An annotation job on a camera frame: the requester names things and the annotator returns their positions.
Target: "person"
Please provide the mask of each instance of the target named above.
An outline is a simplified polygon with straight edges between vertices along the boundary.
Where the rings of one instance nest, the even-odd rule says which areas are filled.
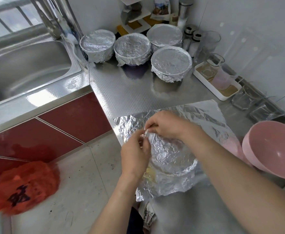
[[[201,127],[169,111],[154,114],[145,129],[134,132],[122,146],[122,174],[89,234],[131,233],[133,196],[151,156],[148,138],[144,138],[142,147],[140,144],[145,130],[183,141],[201,162],[223,202],[249,233],[285,234],[285,191],[224,149]],[[143,233],[141,223],[137,225],[134,233]]]

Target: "red plastic bag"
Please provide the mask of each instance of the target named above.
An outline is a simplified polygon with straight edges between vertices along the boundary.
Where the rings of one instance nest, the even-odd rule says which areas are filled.
[[[7,215],[28,211],[59,187],[59,169],[37,161],[0,175],[0,211]]]

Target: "aluminum foil sheet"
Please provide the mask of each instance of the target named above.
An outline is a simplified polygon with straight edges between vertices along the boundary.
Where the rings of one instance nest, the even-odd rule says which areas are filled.
[[[80,46],[88,55],[88,61],[95,63],[108,61],[112,57],[114,43],[115,35],[108,30],[95,30],[80,40]]]
[[[157,24],[152,26],[147,32],[147,38],[151,42],[152,52],[165,46],[181,47],[182,44],[181,30],[169,24]]]
[[[142,65],[150,59],[151,43],[145,35],[127,34],[117,39],[114,51],[118,66]]]
[[[146,121],[159,110],[131,114],[114,119],[120,136],[126,142],[138,129],[144,128]],[[187,118],[202,127],[215,141],[223,145],[227,140],[237,140],[227,126],[225,118],[214,100],[202,101],[165,108]],[[185,192],[206,178],[195,156],[176,139],[167,139],[157,134],[149,134],[151,159],[147,171],[136,191],[136,200],[148,200],[177,191]]]
[[[181,81],[192,67],[192,59],[180,47],[167,46],[157,50],[151,57],[151,71],[165,82]]]

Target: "white floor tile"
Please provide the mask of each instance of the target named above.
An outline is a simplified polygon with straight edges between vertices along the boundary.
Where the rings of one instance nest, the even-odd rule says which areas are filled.
[[[111,130],[89,144],[100,176],[110,197],[121,175],[121,145]]]
[[[47,200],[13,216],[13,234],[86,234],[108,201],[89,147],[58,162],[59,190]]]

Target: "stainless steel sink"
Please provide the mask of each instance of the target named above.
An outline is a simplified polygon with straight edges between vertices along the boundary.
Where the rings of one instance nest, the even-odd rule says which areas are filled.
[[[80,71],[62,40],[48,38],[0,54],[0,103]]]

